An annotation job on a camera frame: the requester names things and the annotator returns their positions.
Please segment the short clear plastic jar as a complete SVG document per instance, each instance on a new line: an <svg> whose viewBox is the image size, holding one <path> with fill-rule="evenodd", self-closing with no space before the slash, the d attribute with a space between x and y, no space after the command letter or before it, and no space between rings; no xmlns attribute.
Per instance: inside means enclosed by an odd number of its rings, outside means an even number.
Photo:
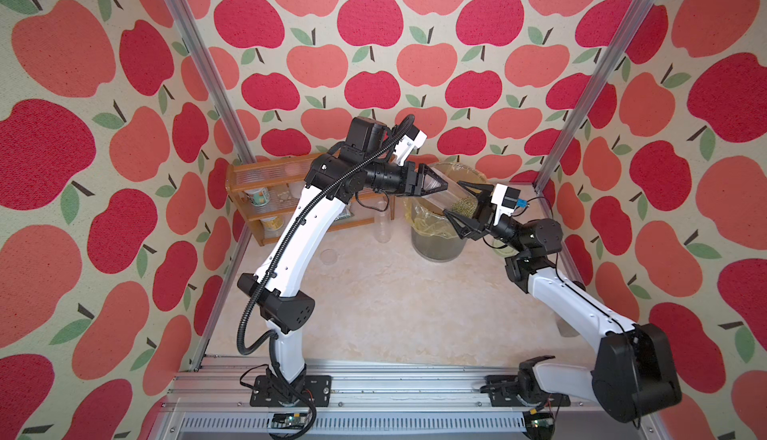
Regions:
<svg viewBox="0 0 767 440"><path fill-rule="evenodd" d="M425 207L439 216L443 215L444 210L453 210L471 218L477 211L477 199L466 192L455 180L444 176L442 172L439 174L449 182L449 189L439 194L423 196L421 201Z"/></svg>

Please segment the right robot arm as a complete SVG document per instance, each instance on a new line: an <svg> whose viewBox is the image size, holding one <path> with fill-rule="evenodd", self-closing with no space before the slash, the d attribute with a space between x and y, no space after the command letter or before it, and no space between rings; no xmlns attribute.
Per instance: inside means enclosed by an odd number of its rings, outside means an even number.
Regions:
<svg viewBox="0 0 767 440"><path fill-rule="evenodd" d="M621 423L679 404L683 394L671 347L658 326L640 325L588 294L558 271L552 256L562 250L561 225L551 218L523 224L515 218L519 190L504 184L461 182L477 200L470 216L445 210L460 238L492 236L515 250L505 258L509 280L541 301L573 327L596 353L591 368L557 364L552 356L529 359L515 379L491 382L489 388L508 392L525 405L562 394L599 404Z"/></svg>

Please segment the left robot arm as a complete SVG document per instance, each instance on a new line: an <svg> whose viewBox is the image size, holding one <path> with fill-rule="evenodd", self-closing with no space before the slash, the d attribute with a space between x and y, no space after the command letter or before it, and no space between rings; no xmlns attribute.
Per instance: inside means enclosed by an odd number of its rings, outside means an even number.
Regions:
<svg viewBox="0 0 767 440"><path fill-rule="evenodd" d="M274 249L256 272L238 280L249 298L236 336L239 354L250 355L268 342L273 376L298 386L306 372L302 328L315 308L313 298L301 291L310 261L332 224L363 190L400 198L445 190L447 184L431 168L409 160L426 140L412 115L393 128L355 118L347 138L313 160L299 204ZM254 312L266 320L268 331L260 342L247 344Z"/></svg>

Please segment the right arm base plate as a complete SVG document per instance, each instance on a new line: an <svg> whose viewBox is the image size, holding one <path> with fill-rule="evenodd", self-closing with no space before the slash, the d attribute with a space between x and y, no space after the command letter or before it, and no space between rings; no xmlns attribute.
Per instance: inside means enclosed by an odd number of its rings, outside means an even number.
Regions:
<svg viewBox="0 0 767 440"><path fill-rule="evenodd" d="M571 406L567 395L543 391L535 379L525 373L485 376L485 384L479 392L489 396L493 407L541 409Z"/></svg>

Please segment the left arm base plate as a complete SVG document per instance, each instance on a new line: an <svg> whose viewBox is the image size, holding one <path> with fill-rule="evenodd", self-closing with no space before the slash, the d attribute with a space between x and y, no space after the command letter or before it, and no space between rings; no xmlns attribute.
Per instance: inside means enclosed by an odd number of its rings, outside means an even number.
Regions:
<svg viewBox="0 0 767 440"><path fill-rule="evenodd" d="M330 404L332 383L333 377L329 375L304 375L287 387L268 372L257 377L250 405L273 408L306 406L308 400L313 406L325 408Z"/></svg>

